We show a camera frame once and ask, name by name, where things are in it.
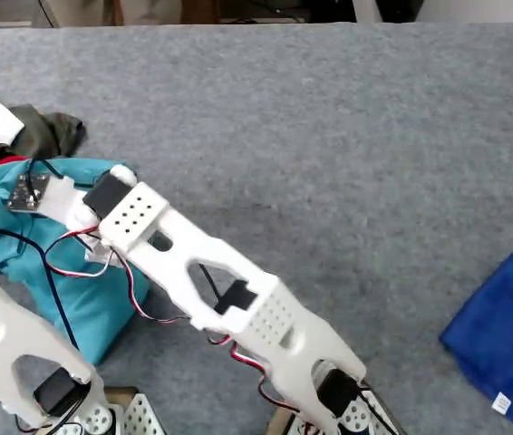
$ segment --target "white plastic bracket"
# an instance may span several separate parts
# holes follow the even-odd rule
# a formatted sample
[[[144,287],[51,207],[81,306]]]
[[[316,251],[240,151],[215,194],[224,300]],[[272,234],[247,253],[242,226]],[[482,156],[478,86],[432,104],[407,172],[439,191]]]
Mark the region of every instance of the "white plastic bracket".
[[[317,398],[312,371],[320,361],[339,367],[356,381],[365,366],[323,319],[306,310],[278,276],[271,275],[223,240],[210,237],[145,183],[138,183],[101,222],[102,243],[118,249],[166,290],[198,329],[230,334],[261,360],[276,390],[315,426],[337,427],[336,417]],[[159,231],[172,242],[160,252],[148,240]],[[248,309],[218,314],[206,304],[188,268],[202,263],[247,282],[256,298]]]
[[[16,304],[0,287],[0,402],[7,412],[38,428],[53,421],[36,402],[33,392],[23,387],[14,370],[15,362],[24,355],[58,363],[78,382],[91,383],[79,415],[94,403],[106,403],[102,378],[93,366],[52,325]]]

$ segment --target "blue towel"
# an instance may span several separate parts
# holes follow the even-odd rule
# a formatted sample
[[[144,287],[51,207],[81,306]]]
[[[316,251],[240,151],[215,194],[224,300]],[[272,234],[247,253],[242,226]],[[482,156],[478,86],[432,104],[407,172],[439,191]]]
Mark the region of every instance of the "blue towel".
[[[50,162],[79,183],[93,183],[115,164],[97,159],[53,159]],[[11,213],[4,205],[17,176],[24,173],[27,164],[27,161],[21,161],[0,166],[0,228],[29,237],[45,249],[65,232],[65,228],[48,218]],[[34,172],[40,171],[46,169],[37,163]],[[83,246],[68,239],[58,245],[49,258],[63,269],[91,273],[99,270],[102,265],[83,260],[84,252]],[[0,236],[0,272],[13,282],[23,282],[31,292],[39,313],[66,336],[43,264],[32,247],[12,237]],[[91,363],[97,363],[133,314],[124,270],[110,267],[102,276],[89,279],[60,275],[53,275],[53,278],[82,354]],[[136,296],[141,301],[150,283],[137,270],[134,270],[134,279]]]
[[[513,421],[513,254],[460,309],[440,336],[464,375],[494,401],[502,393]]]

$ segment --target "black wire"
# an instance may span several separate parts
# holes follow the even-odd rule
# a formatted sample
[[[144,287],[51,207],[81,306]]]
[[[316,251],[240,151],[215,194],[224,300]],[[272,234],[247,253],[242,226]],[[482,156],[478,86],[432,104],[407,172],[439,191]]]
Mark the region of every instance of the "black wire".
[[[30,238],[21,236],[20,234],[14,233],[13,231],[9,231],[8,229],[0,228],[0,234],[2,234],[3,236],[9,236],[9,237],[14,237],[16,239],[19,239],[19,240],[25,242],[26,244],[30,245],[37,251],[37,253],[41,257],[41,261],[43,262],[45,274],[47,275],[47,281],[49,282],[49,288],[51,290],[53,300],[55,301],[55,304],[57,305],[57,310],[59,311],[61,320],[63,320],[63,325],[65,326],[65,331],[67,332],[67,335],[69,335],[69,340],[72,342],[73,346],[75,346],[76,349],[79,349],[79,346],[77,345],[77,342],[75,341],[75,335],[73,335],[72,327],[69,324],[69,320],[67,319],[65,310],[63,310],[63,305],[61,303],[61,299],[59,299],[59,295],[57,294],[57,288],[55,287],[55,282],[53,280],[53,274],[51,273],[51,269],[47,265],[47,257],[45,256],[45,252],[42,250],[42,248],[36,242],[31,240]]]
[[[21,422],[19,421],[19,416],[18,415],[15,415],[15,426],[16,426],[17,430],[19,430],[22,433],[33,433],[33,432],[37,432],[38,431],[37,428],[24,429],[21,426]],[[43,426],[41,429],[46,429],[46,428],[51,428],[51,425],[48,424],[46,426]]]
[[[79,409],[80,406],[82,406],[82,403],[85,401],[85,398],[87,397],[89,393],[89,390],[85,393],[83,397],[81,397],[72,407],[67,411],[67,413],[59,420],[59,422],[53,426],[51,430],[49,430],[45,435],[54,435],[57,433],[57,431],[62,428],[65,424],[71,424],[68,423],[69,419],[74,415],[74,413]]]
[[[362,401],[365,402],[365,404],[367,405],[369,410],[372,412],[372,414],[375,416],[375,418],[383,425],[383,427],[385,429],[387,429],[387,431],[390,432],[391,435],[398,435],[397,431],[393,430],[392,426],[387,424],[385,422],[385,420],[383,419],[383,417],[379,414],[379,412],[371,405],[371,403],[369,403],[369,401],[367,399],[365,399],[365,396],[363,396],[363,394],[361,394],[361,393],[359,393],[358,395],[359,395],[359,397],[362,398]]]
[[[51,18],[49,18],[49,15],[47,14],[47,11],[45,11],[45,8],[43,6],[43,2],[41,0],[37,0],[37,3],[39,4],[39,7],[41,7],[41,10],[43,11],[43,15],[45,15],[45,19],[47,20],[47,23],[49,23],[49,25],[53,29],[55,26],[53,25],[53,21],[51,21]]]
[[[278,7],[273,7],[267,1],[265,1],[264,3],[258,2],[257,0],[247,0],[247,1],[252,5],[256,5],[256,6],[262,7],[263,9],[266,9],[271,14],[277,14],[284,18],[293,20],[296,23],[299,23],[299,24],[301,23],[301,21],[296,16],[286,14],[285,12],[283,12],[283,9],[279,9]]]
[[[218,292],[217,285],[215,284],[214,279],[212,279],[212,276],[208,273],[208,270],[206,269],[206,266],[204,266],[204,265],[199,265],[199,266],[200,266],[200,269],[202,270],[202,273],[206,277],[206,280],[210,284],[210,288],[212,288],[212,292],[214,293],[214,296],[216,296],[217,299],[220,300],[220,298],[222,296]]]
[[[27,169],[24,172],[24,182],[25,182],[25,185],[27,186],[27,189],[29,190],[29,193],[31,194],[31,196],[33,197],[35,202],[37,202],[38,199],[37,199],[37,196],[35,195],[35,189],[33,187],[33,181],[31,180],[31,175],[33,172],[33,166],[37,161],[40,163],[43,163],[43,165],[47,169],[49,169],[49,171],[52,174],[54,174],[54,176],[57,177],[58,179],[63,178],[63,174],[61,172],[59,172],[51,163],[49,163],[48,160],[38,159],[36,157],[33,157],[31,159],[31,161],[29,161],[29,166],[27,167]],[[90,189],[93,187],[93,184],[89,184],[89,183],[73,183],[73,185],[76,188],[80,188],[80,189]]]

